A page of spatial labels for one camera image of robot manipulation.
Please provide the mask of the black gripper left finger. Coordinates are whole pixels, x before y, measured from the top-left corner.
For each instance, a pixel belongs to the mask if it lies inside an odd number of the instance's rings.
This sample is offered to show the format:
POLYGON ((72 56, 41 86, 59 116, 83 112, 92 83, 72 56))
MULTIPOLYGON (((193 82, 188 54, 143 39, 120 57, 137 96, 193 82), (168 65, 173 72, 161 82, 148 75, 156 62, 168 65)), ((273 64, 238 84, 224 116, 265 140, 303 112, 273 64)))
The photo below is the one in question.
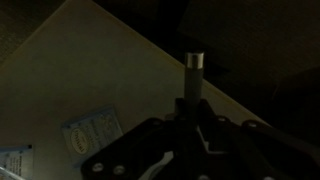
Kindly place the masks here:
POLYGON ((187 105, 183 98, 175 99, 175 117, 174 119, 177 121, 186 121, 187 120, 187 105))

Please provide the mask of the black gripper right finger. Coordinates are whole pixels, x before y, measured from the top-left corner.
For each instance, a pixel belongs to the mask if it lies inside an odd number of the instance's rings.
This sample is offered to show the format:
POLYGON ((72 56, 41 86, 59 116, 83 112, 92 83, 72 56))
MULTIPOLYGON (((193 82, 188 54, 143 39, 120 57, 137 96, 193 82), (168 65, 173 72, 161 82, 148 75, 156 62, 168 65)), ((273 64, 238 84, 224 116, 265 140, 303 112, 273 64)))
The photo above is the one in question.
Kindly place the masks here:
POLYGON ((217 118, 207 100, 201 99, 198 107, 199 122, 211 123, 217 118))

